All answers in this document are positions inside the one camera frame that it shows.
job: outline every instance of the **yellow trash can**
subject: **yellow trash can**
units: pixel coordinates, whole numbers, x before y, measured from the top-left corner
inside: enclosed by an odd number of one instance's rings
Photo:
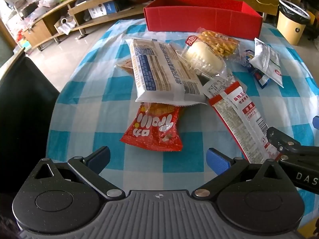
[[[279,0],[279,11],[277,29],[291,45],[297,45],[306,24],[310,22],[309,14],[286,0]]]

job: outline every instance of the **tiled floor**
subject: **tiled floor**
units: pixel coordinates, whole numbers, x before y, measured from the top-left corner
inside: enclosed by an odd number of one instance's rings
[[[79,36],[79,32],[72,32],[59,45],[53,41],[41,52],[35,49],[30,58],[49,81],[61,91],[74,69],[113,23],[87,29],[87,33],[90,34],[80,40],[75,39]],[[319,51],[313,42],[309,41],[306,36],[302,36],[298,46],[294,48],[319,84]]]

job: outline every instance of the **gray ribbed plate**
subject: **gray ribbed plate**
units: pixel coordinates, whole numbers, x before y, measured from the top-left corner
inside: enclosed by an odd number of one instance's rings
[[[23,231],[20,236],[23,239],[301,239],[293,232],[268,237],[245,234],[225,223],[208,201],[194,200],[186,191],[131,191],[123,200],[108,202],[96,219],[79,230],[50,236]]]

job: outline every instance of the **red box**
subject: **red box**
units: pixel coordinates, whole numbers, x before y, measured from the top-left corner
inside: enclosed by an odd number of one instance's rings
[[[228,36],[259,37],[263,18],[237,0],[154,0],[144,8],[149,31],[196,32],[205,28]]]

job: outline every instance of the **crosshair logo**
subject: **crosshair logo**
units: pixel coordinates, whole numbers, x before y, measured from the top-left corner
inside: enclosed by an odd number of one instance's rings
[[[155,197],[157,197],[158,199],[160,199],[160,198],[164,197],[164,195],[161,194],[161,193],[159,193],[159,194],[156,194]]]

